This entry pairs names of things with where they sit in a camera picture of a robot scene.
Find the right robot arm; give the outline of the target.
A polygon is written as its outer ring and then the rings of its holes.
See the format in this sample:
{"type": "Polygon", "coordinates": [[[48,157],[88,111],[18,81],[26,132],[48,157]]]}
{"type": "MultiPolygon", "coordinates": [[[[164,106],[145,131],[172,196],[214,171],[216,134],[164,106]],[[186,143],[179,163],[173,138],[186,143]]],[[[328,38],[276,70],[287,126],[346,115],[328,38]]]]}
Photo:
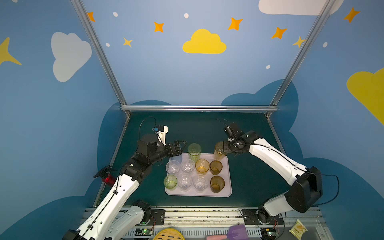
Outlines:
{"type": "Polygon", "coordinates": [[[315,167],[295,162],[274,148],[254,131],[245,133],[236,123],[224,127],[227,140],[223,147],[226,154],[250,153],[278,173],[290,188],[285,193],[270,198],[258,207],[258,218],[266,224],[283,212],[305,213],[322,195],[322,174],[315,167]]]}

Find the yellow transparent cup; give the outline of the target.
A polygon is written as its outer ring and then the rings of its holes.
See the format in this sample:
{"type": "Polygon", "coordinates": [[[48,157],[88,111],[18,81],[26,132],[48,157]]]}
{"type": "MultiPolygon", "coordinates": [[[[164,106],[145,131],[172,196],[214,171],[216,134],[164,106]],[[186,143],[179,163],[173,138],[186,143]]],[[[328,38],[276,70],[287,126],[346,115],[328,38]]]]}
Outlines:
{"type": "Polygon", "coordinates": [[[196,161],[195,168],[200,175],[205,175],[210,170],[210,162],[205,159],[199,159],[196,161]]]}

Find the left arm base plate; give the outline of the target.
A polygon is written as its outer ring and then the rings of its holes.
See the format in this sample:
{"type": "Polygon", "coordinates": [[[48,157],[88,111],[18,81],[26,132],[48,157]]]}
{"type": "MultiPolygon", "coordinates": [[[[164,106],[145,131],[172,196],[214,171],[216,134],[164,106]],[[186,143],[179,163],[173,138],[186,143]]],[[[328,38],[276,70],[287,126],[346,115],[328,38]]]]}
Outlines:
{"type": "Polygon", "coordinates": [[[164,209],[152,209],[148,226],[163,226],[165,221],[165,210],[164,209]]]}

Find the tall blue textured cup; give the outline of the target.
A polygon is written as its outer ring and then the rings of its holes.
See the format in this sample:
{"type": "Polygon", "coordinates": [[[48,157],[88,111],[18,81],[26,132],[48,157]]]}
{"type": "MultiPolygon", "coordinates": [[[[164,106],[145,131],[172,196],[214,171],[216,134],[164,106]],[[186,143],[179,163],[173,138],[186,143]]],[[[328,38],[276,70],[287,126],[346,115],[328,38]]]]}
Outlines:
{"type": "Polygon", "coordinates": [[[178,163],[182,163],[183,161],[183,155],[178,155],[178,156],[174,156],[174,157],[170,157],[170,161],[177,161],[178,163]]]}

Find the tall green cup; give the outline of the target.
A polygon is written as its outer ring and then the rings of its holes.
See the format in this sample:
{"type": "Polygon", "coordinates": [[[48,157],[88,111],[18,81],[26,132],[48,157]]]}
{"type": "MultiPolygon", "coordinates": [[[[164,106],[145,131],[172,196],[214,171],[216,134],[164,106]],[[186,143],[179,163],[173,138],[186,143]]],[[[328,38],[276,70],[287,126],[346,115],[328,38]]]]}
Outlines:
{"type": "Polygon", "coordinates": [[[201,158],[202,147],[199,144],[192,143],[188,146],[189,159],[196,163],[201,158]]]}

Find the tall yellow cup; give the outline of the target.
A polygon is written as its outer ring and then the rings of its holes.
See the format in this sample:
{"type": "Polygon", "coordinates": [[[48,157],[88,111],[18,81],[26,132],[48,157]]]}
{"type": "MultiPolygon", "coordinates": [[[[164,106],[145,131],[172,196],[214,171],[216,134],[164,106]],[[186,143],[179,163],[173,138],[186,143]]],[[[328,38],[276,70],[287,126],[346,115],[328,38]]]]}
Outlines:
{"type": "Polygon", "coordinates": [[[216,161],[221,161],[226,156],[227,156],[227,153],[225,152],[224,141],[217,142],[215,145],[214,159],[216,161]]]}

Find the pink plastic tray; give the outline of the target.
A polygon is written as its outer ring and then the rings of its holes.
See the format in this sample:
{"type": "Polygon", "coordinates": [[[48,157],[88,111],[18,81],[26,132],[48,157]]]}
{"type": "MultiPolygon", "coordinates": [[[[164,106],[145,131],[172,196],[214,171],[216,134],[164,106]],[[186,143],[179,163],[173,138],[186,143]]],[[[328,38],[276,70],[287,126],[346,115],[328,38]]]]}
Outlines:
{"type": "MultiPolygon", "coordinates": [[[[183,160],[189,159],[188,153],[183,153],[182,155],[183,155],[183,160]]],[[[214,154],[204,154],[204,153],[201,154],[201,158],[200,159],[205,159],[205,160],[209,161],[210,163],[215,160],[214,159],[214,154]]],[[[179,186],[177,186],[172,191],[171,190],[167,190],[165,188],[166,193],[168,195],[171,195],[171,196],[223,197],[223,198],[224,197],[229,197],[232,194],[232,186],[231,186],[231,178],[230,178],[228,158],[224,157],[220,162],[223,164],[223,169],[222,169],[222,171],[218,175],[211,174],[210,170],[208,171],[207,174],[204,175],[206,180],[207,180],[207,182],[208,182],[208,187],[204,191],[198,192],[195,189],[194,185],[192,184],[192,186],[187,191],[182,191],[179,186]],[[213,193],[211,191],[210,180],[211,180],[211,178],[213,176],[220,176],[220,177],[222,177],[225,180],[225,187],[219,193],[213,193]]],[[[180,169],[178,174],[175,175],[175,176],[177,177],[181,173],[184,173],[184,172],[180,169]]],[[[192,175],[193,179],[194,179],[195,176],[200,175],[200,174],[198,174],[196,168],[195,168],[195,170],[192,173],[189,173],[189,174],[192,175]]]]}

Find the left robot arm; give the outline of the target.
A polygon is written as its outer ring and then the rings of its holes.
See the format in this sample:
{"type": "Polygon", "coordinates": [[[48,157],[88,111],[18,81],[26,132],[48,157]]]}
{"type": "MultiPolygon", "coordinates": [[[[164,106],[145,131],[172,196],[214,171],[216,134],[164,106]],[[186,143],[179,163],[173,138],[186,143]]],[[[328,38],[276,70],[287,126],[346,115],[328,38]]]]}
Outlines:
{"type": "Polygon", "coordinates": [[[122,166],[120,174],[110,192],[76,231],[69,230],[64,240],[99,240],[107,233],[107,227],[115,219],[131,194],[139,187],[152,169],[152,165],[164,158],[183,153],[186,141],[166,143],[165,133],[148,134],[138,141],[135,154],[122,166]]]}

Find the brown textured cup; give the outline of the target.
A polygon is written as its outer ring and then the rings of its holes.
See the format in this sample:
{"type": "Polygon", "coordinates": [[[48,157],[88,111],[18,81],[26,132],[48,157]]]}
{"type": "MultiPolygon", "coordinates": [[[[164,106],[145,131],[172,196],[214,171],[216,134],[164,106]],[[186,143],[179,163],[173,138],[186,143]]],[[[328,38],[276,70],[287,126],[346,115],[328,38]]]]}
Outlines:
{"type": "Polygon", "coordinates": [[[210,163],[210,172],[213,175],[218,175],[223,169],[223,164],[220,161],[212,161],[210,163]]]}
{"type": "Polygon", "coordinates": [[[210,188],[213,193],[221,192],[225,187],[225,180],[220,176],[213,176],[210,180],[210,188]]]}

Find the clear faceted glass back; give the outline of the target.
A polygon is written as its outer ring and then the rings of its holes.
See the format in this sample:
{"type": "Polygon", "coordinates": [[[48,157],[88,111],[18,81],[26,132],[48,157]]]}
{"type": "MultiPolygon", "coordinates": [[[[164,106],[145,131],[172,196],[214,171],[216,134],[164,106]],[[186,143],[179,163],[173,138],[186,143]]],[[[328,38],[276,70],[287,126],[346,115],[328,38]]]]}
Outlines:
{"type": "Polygon", "coordinates": [[[195,162],[192,160],[183,160],[181,163],[181,170],[184,173],[192,173],[195,170],[195,162]]]}

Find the small green cup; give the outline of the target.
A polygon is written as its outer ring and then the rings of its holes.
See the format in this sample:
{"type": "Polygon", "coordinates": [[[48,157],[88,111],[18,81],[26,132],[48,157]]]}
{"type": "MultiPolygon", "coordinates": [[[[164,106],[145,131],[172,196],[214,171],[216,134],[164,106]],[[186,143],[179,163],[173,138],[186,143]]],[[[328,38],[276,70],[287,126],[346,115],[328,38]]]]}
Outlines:
{"type": "Polygon", "coordinates": [[[174,190],[178,186],[178,179],[175,175],[167,175],[164,178],[164,186],[167,190],[174,190]]]}

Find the clear faceted glass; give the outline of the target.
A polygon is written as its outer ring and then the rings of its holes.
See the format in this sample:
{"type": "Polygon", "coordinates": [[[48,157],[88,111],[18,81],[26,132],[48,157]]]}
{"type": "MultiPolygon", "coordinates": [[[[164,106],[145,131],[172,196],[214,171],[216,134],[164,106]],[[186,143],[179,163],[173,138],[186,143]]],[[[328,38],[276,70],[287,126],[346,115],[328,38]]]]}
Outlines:
{"type": "Polygon", "coordinates": [[[198,192],[202,192],[208,187],[208,182],[204,175],[197,175],[193,179],[193,185],[198,192]]]}
{"type": "Polygon", "coordinates": [[[166,165],[168,175],[177,175],[181,169],[181,164],[178,161],[171,160],[166,165]]]}
{"type": "Polygon", "coordinates": [[[195,162],[192,160],[183,160],[181,163],[181,170],[184,173],[192,173],[195,170],[195,162]]]}
{"type": "Polygon", "coordinates": [[[181,173],[177,176],[178,186],[182,191],[187,191],[193,184],[192,175],[189,173],[181,173]]]}

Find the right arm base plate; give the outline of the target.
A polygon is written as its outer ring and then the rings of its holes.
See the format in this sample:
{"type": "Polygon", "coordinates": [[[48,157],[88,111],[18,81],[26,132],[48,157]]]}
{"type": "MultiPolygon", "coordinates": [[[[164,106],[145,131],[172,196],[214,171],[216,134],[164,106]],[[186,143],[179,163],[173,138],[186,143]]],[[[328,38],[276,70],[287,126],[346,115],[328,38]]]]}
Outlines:
{"type": "Polygon", "coordinates": [[[272,217],[264,210],[259,209],[241,209],[240,213],[245,225],[283,225],[285,223],[282,214],[272,217]]]}

